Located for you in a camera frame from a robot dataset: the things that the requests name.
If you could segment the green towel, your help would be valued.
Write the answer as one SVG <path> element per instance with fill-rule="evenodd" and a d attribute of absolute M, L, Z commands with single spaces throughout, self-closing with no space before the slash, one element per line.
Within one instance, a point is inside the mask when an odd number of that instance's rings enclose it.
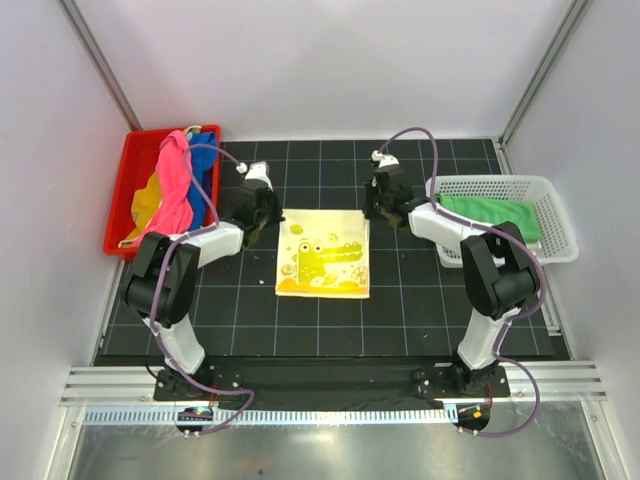
<path fill-rule="evenodd" d="M 543 238 L 535 207 L 530 203 L 440 193 L 435 195 L 435 200 L 446 210 L 476 222 L 490 225 L 512 222 L 519 228 L 526 244 Z"/>

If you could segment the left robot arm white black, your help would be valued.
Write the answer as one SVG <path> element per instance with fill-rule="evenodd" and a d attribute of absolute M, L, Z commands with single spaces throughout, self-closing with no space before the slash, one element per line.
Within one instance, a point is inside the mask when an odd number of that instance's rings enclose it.
<path fill-rule="evenodd" d="M 213 371 L 190 320 L 198 272 L 257 242 L 261 231 L 284 219 L 277 194 L 265 180 L 248 179 L 237 192 L 229 218 L 175 238 L 144 236 L 130 267 L 123 301 L 149 327 L 166 370 L 190 400 L 208 395 Z"/>

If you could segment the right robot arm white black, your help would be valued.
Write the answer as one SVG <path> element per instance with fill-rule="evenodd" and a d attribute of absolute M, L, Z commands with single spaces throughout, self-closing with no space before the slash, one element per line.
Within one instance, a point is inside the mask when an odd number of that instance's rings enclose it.
<path fill-rule="evenodd" d="M 465 335 L 448 377 L 463 396 L 478 396 L 495 374 L 500 344 L 523 309 L 539 299 L 541 269 L 518 225 L 489 224 L 446 209 L 436 198 L 417 197 L 402 183 L 399 165 L 377 167 L 364 184 L 366 217 L 382 216 L 398 230 L 456 252 L 462 260 L 471 305 Z"/>

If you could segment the yellow towel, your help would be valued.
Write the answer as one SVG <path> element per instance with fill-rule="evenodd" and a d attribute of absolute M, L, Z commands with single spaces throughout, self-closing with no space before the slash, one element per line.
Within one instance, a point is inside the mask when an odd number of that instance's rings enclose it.
<path fill-rule="evenodd" d="M 275 294 L 370 297 L 370 221 L 359 210 L 286 209 L 279 224 Z"/>

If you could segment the rabbit print towel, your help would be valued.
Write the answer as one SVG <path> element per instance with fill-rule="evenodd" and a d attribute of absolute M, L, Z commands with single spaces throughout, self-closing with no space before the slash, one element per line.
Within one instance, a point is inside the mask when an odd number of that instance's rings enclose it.
<path fill-rule="evenodd" d="M 542 246 L 540 241 L 528 244 L 527 248 L 532 252 L 534 256 L 538 256 L 542 252 Z"/>

